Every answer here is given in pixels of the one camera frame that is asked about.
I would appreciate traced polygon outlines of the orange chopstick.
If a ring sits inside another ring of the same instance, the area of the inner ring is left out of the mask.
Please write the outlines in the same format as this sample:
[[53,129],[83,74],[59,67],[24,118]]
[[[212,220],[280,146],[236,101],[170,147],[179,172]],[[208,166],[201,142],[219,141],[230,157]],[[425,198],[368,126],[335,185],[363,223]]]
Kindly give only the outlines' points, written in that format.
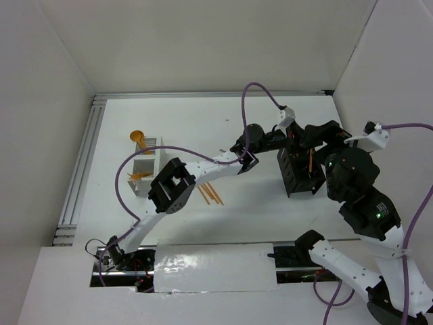
[[204,201],[206,202],[206,204],[210,205],[210,202],[209,202],[207,196],[205,195],[204,191],[202,190],[202,188],[200,186],[198,187],[198,190],[199,190],[200,194],[202,195],[202,198],[204,199]]
[[309,150],[309,174],[313,172],[313,149]]
[[208,188],[208,186],[206,184],[202,184],[202,187],[204,189],[204,191],[207,193],[207,195],[209,195],[209,197],[214,200],[217,204],[219,204],[219,201],[215,198],[215,196],[213,195],[213,193],[210,191],[210,189]]

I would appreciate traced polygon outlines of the orange spoon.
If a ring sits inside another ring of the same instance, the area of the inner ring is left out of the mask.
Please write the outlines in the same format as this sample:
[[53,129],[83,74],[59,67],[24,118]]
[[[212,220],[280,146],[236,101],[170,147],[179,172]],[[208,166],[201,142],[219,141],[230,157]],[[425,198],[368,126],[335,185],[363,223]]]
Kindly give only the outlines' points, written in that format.
[[149,146],[145,142],[145,134],[143,131],[134,130],[130,133],[129,137],[132,142],[135,142],[137,151],[149,148]]

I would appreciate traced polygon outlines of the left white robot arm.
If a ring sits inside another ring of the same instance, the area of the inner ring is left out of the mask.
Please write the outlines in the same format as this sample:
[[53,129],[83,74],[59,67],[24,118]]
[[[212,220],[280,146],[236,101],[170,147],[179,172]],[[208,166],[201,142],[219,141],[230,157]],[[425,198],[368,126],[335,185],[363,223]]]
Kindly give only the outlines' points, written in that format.
[[197,152],[175,146],[162,149],[178,150],[201,158],[196,162],[182,162],[179,158],[169,160],[151,182],[145,199],[145,215],[139,217],[130,210],[120,195],[119,177],[123,167],[134,156],[130,155],[118,168],[114,181],[117,199],[123,209],[135,219],[135,223],[121,236],[109,239],[106,250],[110,263],[119,270],[128,269],[139,245],[155,225],[166,215],[174,214],[185,207],[195,188],[209,181],[226,176],[241,175],[258,164],[256,155],[262,152],[297,146],[299,137],[293,131],[265,133],[260,125],[251,124],[235,144],[219,156],[210,158]]

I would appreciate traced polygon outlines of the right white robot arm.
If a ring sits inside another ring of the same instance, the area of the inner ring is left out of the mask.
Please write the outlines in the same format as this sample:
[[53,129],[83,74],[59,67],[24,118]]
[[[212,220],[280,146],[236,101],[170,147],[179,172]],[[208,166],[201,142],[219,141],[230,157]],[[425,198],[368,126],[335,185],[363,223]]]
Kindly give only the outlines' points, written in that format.
[[341,204],[339,213],[366,244],[379,271],[359,265],[315,230],[295,241],[296,260],[302,265],[316,263],[349,285],[380,324],[427,324],[425,315],[432,312],[432,289],[408,249],[415,224],[432,193],[427,193],[405,230],[391,199],[373,185],[380,169],[371,152],[386,147],[390,130],[409,127],[409,123],[369,121],[364,134],[353,137],[336,121],[330,121],[307,125],[300,140],[306,149],[323,146],[315,158],[325,168],[327,196]]

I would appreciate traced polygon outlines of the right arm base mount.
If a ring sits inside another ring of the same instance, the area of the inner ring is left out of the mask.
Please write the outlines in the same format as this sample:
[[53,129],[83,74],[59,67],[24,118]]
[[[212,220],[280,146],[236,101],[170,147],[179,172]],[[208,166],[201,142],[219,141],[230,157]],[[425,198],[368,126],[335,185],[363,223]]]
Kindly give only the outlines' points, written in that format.
[[303,255],[296,246],[274,246],[267,254],[275,263],[278,284],[335,282],[338,278]]

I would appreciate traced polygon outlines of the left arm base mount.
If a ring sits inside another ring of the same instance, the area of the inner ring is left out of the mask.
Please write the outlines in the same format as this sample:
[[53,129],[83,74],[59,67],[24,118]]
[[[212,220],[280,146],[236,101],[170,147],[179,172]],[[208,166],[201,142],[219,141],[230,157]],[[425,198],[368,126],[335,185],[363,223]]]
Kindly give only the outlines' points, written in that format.
[[106,243],[90,239],[84,250],[94,258],[90,287],[134,287],[138,293],[154,293],[156,251],[141,248],[126,254],[117,246],[105,250]]

